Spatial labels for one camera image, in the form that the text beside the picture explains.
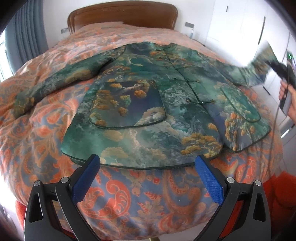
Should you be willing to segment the person's right hand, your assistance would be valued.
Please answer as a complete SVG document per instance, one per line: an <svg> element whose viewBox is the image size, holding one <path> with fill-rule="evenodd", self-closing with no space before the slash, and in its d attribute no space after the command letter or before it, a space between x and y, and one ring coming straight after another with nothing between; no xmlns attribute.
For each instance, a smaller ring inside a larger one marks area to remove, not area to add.
<svg viewBox="0 0 296 241"><path fill-rule="evenodd" d="M292 84L281 80L279 100L282 112L295 121L295 88Z"/></svg>

